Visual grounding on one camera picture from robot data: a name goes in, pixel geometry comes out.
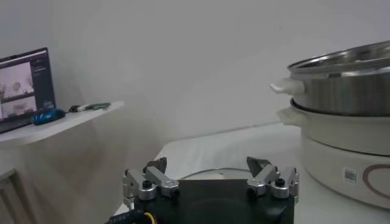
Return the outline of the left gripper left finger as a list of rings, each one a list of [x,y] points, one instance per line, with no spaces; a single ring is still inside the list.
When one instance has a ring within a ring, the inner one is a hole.
[[[122,176],[122,194],[125,200],[138,198],[141,201],[154,200],[157,191],[167,198],[177,198],[180,195],[180,185],[165,175],[167,159],[149,161],[140,172],[135,169],[126,169]]]

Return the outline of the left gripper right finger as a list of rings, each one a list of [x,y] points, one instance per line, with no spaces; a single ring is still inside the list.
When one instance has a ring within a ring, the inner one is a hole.
[[[280,170],[270,161],[254,157],[247,157],[246,161],[252,174],[247,180],[248,194],[260,197],[270,193],[277,199],[299,199],[300,173],[295,167]]]

